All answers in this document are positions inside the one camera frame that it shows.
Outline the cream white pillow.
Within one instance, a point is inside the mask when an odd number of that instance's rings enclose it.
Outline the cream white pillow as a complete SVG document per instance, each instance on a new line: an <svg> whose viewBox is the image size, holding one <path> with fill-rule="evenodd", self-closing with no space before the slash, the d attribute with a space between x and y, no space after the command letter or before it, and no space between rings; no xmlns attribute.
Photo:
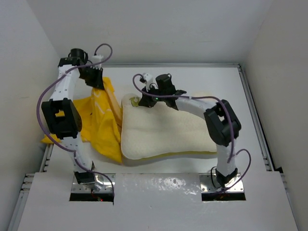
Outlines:
<svg viewBox="0 0 308 231"><path fill-rule="evenodd" d="M122 155L130 160L169 154L214 154L203 119L158 102L153 108L138 106L134 93L122 97Z"/></svg>

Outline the yellow pillowcase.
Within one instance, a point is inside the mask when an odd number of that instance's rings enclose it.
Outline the yellow pillowcase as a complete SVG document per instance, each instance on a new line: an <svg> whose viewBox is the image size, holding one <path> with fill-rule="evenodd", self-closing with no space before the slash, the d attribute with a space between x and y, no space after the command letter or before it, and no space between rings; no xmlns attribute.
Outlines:
<svg viewBox="0 0 308 231"><path fill-rule="evenodd" d="M122 163L122 112L110 78L103 77L104 90L92 88L91 96L73 100L82 119L81 138L98 153Z"/></svg>

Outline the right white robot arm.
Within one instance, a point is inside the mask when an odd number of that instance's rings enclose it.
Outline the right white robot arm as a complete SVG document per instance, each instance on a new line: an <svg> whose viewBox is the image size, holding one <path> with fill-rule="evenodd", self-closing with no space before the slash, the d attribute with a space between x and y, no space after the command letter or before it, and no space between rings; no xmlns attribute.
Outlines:
<svg viewBox="0 0 308 231"><path fill-rule="evenodd" d="M168 107L190 113L203 119L208 134L217 147L216 179L225 187L238 173L235 165L235 141L242 126L227 100L214 96L192 97L184 90L178 90L172 83L171 74L153 78L149 74L136 74L144 84L138 91L142 93L140 106L152 108L157 102Z"/></svg>

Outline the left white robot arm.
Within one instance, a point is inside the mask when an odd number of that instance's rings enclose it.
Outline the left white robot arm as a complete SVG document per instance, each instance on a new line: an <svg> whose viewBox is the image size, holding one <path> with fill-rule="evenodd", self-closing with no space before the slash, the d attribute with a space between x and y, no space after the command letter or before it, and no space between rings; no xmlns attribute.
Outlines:
<svg viewBox="0 0 308 231"><path fill-rule="evenodd" d="M99 191L103 183L94 173L95 165L89 154L84 152L82 119L73 104L73 96L78 79L83 79L89 86L103 89L102 61L102 55L89 58L82 49L72 49L67 57L60 59L58 82L50 99L41 104L50 133L61 141L60 145L69 153L77 183L92 191Z"/></svg>

